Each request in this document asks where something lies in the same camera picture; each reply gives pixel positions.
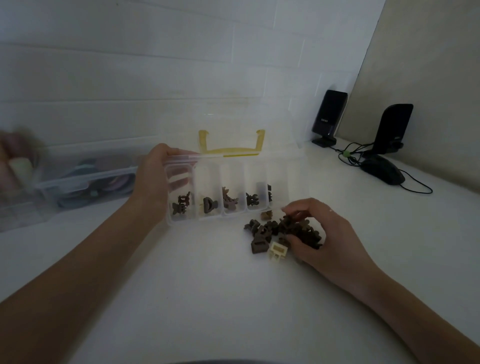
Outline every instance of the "yellow handle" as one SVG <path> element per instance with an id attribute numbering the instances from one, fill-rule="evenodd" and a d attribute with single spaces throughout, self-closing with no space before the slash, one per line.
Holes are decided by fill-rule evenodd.
<path id="1" fill-rule="evenodd" d="M 241 147 L 234 147 L 234 148 L 220 148 L 220 149 L 207 149 L 207 130 L 199 130 L 198 131 L 198 138 L 200 140 L 200 153 L 202 154 L 227 154 L 224 157 L 244 157 L 244 156 L 257 156 L 261 151 L 264 145 L 264 138 L 265 138 L 265 129 L 257 130 L 257 145 L 255 148 L 241 148 Z"/>

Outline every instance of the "hand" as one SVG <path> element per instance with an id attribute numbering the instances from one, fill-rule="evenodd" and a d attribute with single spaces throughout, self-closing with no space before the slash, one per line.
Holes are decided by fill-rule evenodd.
<path id="1" fill-rule="evenodd" d="M 287 239 L 297 258 L 310 264 L 332 283 L 356 295 L 381 272 L 350 223 L 328 205 L 307 198 L 294 201 L 282 210 L 296 221 L 313 217 L 320 222 L 326 233 L 320 249 L 312 249 L 293 235 L 288 235 Z"/>
<path id="2" fill-rule="evenodd" d="M 158 144 L 140 163 L 135 179 L 135 188 L 129 201 L 141 206 L 150 214 L 155 222 L 160 222 L 167 212 L 168 192 L 188 184 L 188 177 L 168 183 L 163 163 L 171 156 L 196 154 L 188 150 L 171 148 L 166 144 Z M 187 168 L 179 167 L 170 171 L 168 177 L 187 172 Z"/>

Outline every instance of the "forearm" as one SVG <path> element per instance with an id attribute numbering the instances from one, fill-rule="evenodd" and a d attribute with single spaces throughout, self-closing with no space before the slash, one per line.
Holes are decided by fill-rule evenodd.
<path id="1" fill-rule="evenodd" d="M 357 298 L 425 363 L 478 363 L 480 348 L 405 287 L 379 271 Z"/>
<path id="2" fill-rule="evenodd" d="M 60 360 L 154 225 L 152 215 L 129 200 L 64 258 L 3 301 L 0 357 L 7 363 Z"/>

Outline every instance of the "white desk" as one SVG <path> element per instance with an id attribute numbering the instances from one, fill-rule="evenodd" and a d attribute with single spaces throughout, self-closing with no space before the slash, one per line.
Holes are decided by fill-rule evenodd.
<path id="1" fill-rule="evenodd" d="M 412 194 L 348 167 L 331 149 L 307 143 L 306 150 L 311 196 L 350 220 L 382 269 L 480 343 L 480 196 L 395 162 L 434 189 Z M 0 234 L 0 300 L 121 204 Z M 252 255 L 243 231 L 249 219 L 155 229 L 70 363 L 414 362 L 380 319 L 313 270 Z"/>

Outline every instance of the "black speaker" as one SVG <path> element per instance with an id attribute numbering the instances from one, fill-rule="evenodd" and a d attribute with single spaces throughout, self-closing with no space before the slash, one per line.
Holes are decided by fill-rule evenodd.
<path id="1" fill-rule="evenodd" d="M 394 153 L 403 148 L 402 139 L 412 111 L 412 104 L 395 104 L 387 107 L 380 120 L 373 147 L 363 155 Z"/>
<path id="2" fill-rule="evenodd" d="M 312 143 L 322 147 L 334 146 L 336 139 L 333 137 L 335 128 L 340 121 L 342 112 L 347 104 L 348 94 L 334 90 L 325 92 L 324 100 L 320 106 L 312 131 L 322 138 L 312 140 Z"/>

